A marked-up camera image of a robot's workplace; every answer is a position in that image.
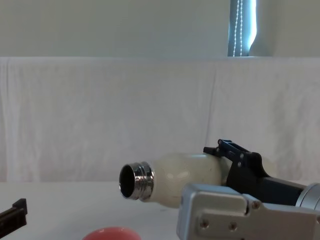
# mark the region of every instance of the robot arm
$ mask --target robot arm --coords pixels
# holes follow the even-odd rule
[[[304,186],[270,177],[259,153],[222,139],[218,141],[218,147],[205,147],[203,152],[232,161],[226,186],[241,194],[249,194],[263,203],[320,210],[320,184]]]
[[[225,186],[188,184],[176,232],[180,240],[318,240],[320,212],[262,203]]]
[[[27,224],[27,201],[21,198],[12,207],[0,213],[0,239]]]
[[[229,140],[203,152],[232,165],[226,186],[185,186],[176,228],[180,240],[320,239],[319,183],[270,177],[260,154]]]

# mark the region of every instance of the silver metal bracket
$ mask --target silver metal bracket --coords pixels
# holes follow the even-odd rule
[[[225,186],[187,184],[180,240],[319,240],[320,211],[262,203]]]

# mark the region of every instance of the screw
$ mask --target screw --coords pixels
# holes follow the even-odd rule
[[[253,201],[252,202],[252,208],[253,209],[259,209],[260,208],[260,202],[259,201]]]
[[[232,221],[229,223],[229,230],[230,231],[234,232],[235,230],[237,230],[237,228],[238,228],[238,225],[235,221]]]
[[[209,227],[209,220],[208,219],[202,219],[200,221],[200,228],[207,229]]]

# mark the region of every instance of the wrinkled fabric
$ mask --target wrinkled fabric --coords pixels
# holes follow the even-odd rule
[[[198,153],[205,145],[210,62],[11,58],[4,64],[7,181],[117,181],[126,163]]]
[[[0,181],[117,181],[230,139],[278,176],[320,172],[320,58],[0,58]]]

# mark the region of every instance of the red object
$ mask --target red object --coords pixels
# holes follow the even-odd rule
[[[114,226],[95,230],[83,240],[141,240],[141,237],[129,228]]]

